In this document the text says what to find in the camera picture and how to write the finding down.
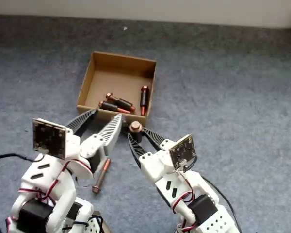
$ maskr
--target red wire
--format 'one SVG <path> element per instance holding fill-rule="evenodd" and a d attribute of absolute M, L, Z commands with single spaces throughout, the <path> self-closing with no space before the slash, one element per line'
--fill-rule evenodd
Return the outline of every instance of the red wire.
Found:
<path fill-rule="evenodd" d="M 85 163 L 83 163 L 82 161 L 77 160 L 77 159 L 73 159 L 73 161 L 76 161 L 76 162 L 78 162 L 78 163 L 84 165 L 84 166 L 85 166 L 85 167 L 86 167 L 90 172 L 92 172 L 92 170 L 90 169 L 90 167 L 89 167 L 88 165 L 86 165 Z M 63 168 L 62 168 L 62 170 L 59 172 L 57 178 L 59 177 L 59 175 L 60 175 L 63 171 L 65 171 L 65 169 L 67 168 L 67 166 L 68 166 L 68 164 L 69 164 L 70 162 L 71 162 L 71 161 L 68 161 L 68 162 L 65 163 L 65 165 L 64 165 Z M 58 183 L 58 179 L 57 179 L 57 178 L 56 178 L 56 180 L 53 182 L 53 184 L 51 185 L 51 187 L 48 189 L 46 195 L 45 195 L 43 198 L 41 198 L 41 200 L 45 200 L 45 199 L 50 195 L 50 193 L 52 192 L 53 188 L 54 188 L 55 185 Z"/>
<path fill-rule="evenodd" d="M 73 159 L 72 161 L 76 161 L 80 164 L 82 164 L 83 166 L 85 166 L 86 169 L 88 169 L 90 172 L 92 172 L 92 170 L 90 169 L 90 167 L 88 165 L 86 165 L 84 162 L 80 161 L 80 160 L 77 160 L 77 159 Z M 59 174 L 57 175 L 56 177 L 56 180 L 54 180 L 54 182 L 52 183 L 52 185 L 50 186 L 50 188 L 47 190 L 46 194 L 44 197 L 40 198 L 40 201 L 44 201 L 46 200 L 47 198 L 50 198 L 50 200 L 52 201 L 53 205 L 55 206 L 56 202 L 54 201 L 54 199 L 52 199 L 49 195 L 50 193 L 52 192 L 53 188 L 55 187 L 55 185 L 58 183 L 58 177 L 59 175 L 64 172 L 68 166 L 68 164 L 70 163 L 71 161 L 67 161 L 63 168 L 61 169 L 61 171 L 59 172 Z M 19 191 L 27 191 L 27 192 L 40 192 L 42 194 L 44 194 L 42 191 L 39 191 L 39 190 L 33 190 L 33 189 L 26 189 L 26 188 L 20 188 Z"/>
<path fill-rule="evenodd" d="M 188 184 L 188 186 L 190 187 L 191 191 L 192 191 L 192 196 L 190 200 L 185 200 L 184 202 L 190 202 L 193 201 L 195 199 L 195 192 L 190 184 L 190 182 L 184 177 L 184 175 L 181 174 L 181 172 L 179 172 L 179 174 L 184 178 L 185 182 Z"/>
<path fill-rule="evenodd" d="M 41 194 L 44 194 L 44 195 L 45 195 L 45 193 L 42 192 L 41 190 L 35 190 L 35 189 L 20 188 L 19 191 L 31 192 L 31 193 L 36 192 L 37 195 L 40 196 L 40 200 L 41 200 Z M 55 205 L 56 205 L 56 201 L 55 201 L 53 198 L 51 198 L 51 197 L 48 197 L 48 198 L 51 200 L 51 202 L 52 202 L 53 205 L 55 206 Z"/>
<path fill-rule="evenodd" d="M 188 232 L 188 231 L 190 231 L 190 230 L 192 230 L 193 228 L 195 228 L 195 227 L 197 227 L 197 223 L 194 223 L 192 226 L 190 226 L 190 227 L 184 227 L 184 228 L 182 228 L 181 230 L 183 231 L 183 232 Z"/>
<path fill-rule="evenodd" d="M 175 207 L 178 205 L 178 203 L 179 203 L 179 201 L 181 201 L 186 195 L 188 195 L 188 194 L 190 194 L 190 193 L 192 193 L 192 191 L 186 191 L 185 193 L 183 193 L 176 201 L 175 201 L 175 203 L 174 203 L 174 205 L 173 205 L 173 212 L 174 212 L 174 214 L 176 213 L 175 212 Z"/>

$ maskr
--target circuit board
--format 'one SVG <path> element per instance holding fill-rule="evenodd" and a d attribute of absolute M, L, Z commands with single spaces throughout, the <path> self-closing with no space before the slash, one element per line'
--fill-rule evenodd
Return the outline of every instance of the circuit board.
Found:
<path fill-rule="evenodd" d="M 192 135 L 188 135 L 181 141 L 178 141 L 172 148 L 169 149 L 169 154 L 177 170 L 181 167 L 183 160 L 189 161 L 196 156 L 195 146 Z"/>
<path fill-rule="evenodd" d="M 65 158 L 66 127 L 33 119 L 33 149 L 60 159 Z"/>

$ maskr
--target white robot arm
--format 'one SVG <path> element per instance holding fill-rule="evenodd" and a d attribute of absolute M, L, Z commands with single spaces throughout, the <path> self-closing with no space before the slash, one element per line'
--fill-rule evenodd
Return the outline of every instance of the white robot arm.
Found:
<path fill-rule="evenodd" d="M 22 177 L 19 197 L 8 219 L 10 233 L 61 233 L 63 229 L 81 233 L 85 230 L 94 208 L 77 198 L 72 174 L 78 178 L 93 178 L 115 146 L 122 124 L 122 115 L 118 114 L 98 134 L 80 144 L 80 136 L 96 113 L 90 110 L 67 126 L 34 119 L 34 149 L 41 152 L 37 160 L 44 158 L 32 163 Z"/>
<path fill-rule="evenodd" d="M 190 170 L 191 165 L 187 166 L 197 159 L 192 136 L 173 142 L 135 122 L 132 125 L 128 134 L 131 152 L 166 204 L 180 215 L 176 232 L 239 233 L 215 191 L 198 172 Z M 142 136 L 148 138 L 156 153 L 141 147 Z"/>

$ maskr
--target open cardboard box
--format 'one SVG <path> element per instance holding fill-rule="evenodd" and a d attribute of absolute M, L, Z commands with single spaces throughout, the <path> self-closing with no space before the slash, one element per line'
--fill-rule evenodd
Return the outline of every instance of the open cardboard box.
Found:
<path fill-rule="evenodd" d="M 79 113 L 99 108 L 99 101 L 106 100 L 107 93 L 113 93 L 131 102 L 136 108 L 134 113 L 123 114 L 127 123 L 139 121 L 145 126 L 153 99 L 155 67 L 156 61 L 153 60 L 93 52 L 78 98 Z M 140 94 L 145 85 L 150 88 L 150 99 L 146 116 L 141 116 Z M 117 114 L 99 109 L 97 118 L 108 121 Z"/>

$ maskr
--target floor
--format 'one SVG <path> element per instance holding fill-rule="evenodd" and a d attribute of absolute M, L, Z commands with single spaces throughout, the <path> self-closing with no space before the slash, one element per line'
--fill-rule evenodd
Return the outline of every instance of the floor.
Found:
<path fill-rule="evenodd" d="M 244 233 L 291 233 L 290 30 L 0 16 L 0 154 L 34 158 L 32 118 L 77 115 L 94 50 L 157 60 L 147 127 L 172 140 L 193 134 L 193 170 L 229 198 Z M 0 161 L 2 228 L 28 167 Z M 80 185 L 78 195 L 115 233 L 172 233 L 177 223 L 124 136 L 102 193 Z"/>

